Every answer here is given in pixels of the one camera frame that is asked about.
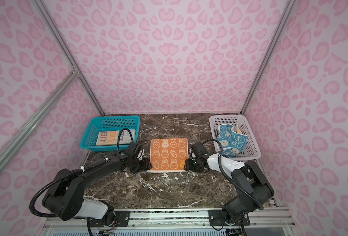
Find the orange patterned towel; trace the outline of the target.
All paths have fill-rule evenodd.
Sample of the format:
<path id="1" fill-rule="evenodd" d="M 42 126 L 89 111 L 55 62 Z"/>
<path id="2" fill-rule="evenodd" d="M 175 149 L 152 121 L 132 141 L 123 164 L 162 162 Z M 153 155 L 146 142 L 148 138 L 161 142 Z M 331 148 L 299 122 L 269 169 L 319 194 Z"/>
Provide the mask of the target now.
<path id="1" fill-rule="evenodd" d="M 150 142 L 151 173 L 185 172 L 189 157 L 186 138 L 153 139 Z"/>

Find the cream rabbit print towel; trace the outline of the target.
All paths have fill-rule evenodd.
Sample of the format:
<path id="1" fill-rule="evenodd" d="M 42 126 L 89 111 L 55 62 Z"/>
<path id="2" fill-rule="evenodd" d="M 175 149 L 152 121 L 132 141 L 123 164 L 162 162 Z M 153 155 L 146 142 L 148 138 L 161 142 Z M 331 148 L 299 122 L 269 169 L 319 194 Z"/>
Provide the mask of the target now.
<path id="1" fill-rule="evenodd" d="M 97 140 L 96 140 L 96 146 L 115 146 L 118 142 L 118 136 L 119 131 L 102 131 L 99 132 Z M 129 144 L 131 142 L 131 137 L 128 133 L 128 131 L 124 130 L 120 136 L 119 144 Z"/>

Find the white plastic basket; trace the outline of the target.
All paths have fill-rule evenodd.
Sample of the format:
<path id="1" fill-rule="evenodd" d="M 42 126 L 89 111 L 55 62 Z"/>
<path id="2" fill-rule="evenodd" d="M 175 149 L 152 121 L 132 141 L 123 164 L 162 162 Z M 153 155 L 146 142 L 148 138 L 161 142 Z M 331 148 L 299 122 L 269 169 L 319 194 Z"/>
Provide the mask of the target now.
<path id="1" fill-rule="evenodd" d="M 214 139 L 219 135 L 218 126 L 222 124 L 237 125 L 242 133 L 248 136 L 247 145 L 243 149 L 242 154 L 239 154 L 237 157 L 229 158 L 239 161 L 248 161 L 261 157 L 261 151 L 246 117 L 242 115 L 214 115 L 209 118 L 209 122 Z"/>

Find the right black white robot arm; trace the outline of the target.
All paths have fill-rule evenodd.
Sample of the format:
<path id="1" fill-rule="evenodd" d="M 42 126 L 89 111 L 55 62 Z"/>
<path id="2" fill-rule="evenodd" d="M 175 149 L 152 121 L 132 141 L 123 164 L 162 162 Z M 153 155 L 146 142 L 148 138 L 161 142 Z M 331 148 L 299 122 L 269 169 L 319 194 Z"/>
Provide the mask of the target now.
<path id="1" fill-rule="evenodd" d="M 184 169 L 204 173 L 220 172 L 231 183 L 237 195 L 225 203 L 220 210 L 209 210 L 209 224 L 213 228 L 226 225 L 249 225 L 248 214 L 264 209 L 263 204 L 274 196 L 269 181 L 254 161 L 240 162 L 225 158 L 218 153 L 197 156 L 185 162 Z"/>

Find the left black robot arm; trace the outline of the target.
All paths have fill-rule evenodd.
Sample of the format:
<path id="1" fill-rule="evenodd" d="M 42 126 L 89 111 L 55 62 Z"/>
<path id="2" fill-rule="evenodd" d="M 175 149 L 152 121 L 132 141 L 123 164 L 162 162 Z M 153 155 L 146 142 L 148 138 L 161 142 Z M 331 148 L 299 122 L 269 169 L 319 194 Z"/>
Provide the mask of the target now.
<path id="1" fill-rule="evenodd" d="M 110 224 L 114 218 L 114 207 L 103 200 L 84 196 L 85 190 L 96 181 L 119 171 L 137 173 L 152 168 L 149 159 L 132 158 L 123 153 L 107 155 L 98 163 L 70 171 L 62 169 L 43 192 L 42 205 L 54 217 L 67 221 L 76 217 L 93 218 Z"/>

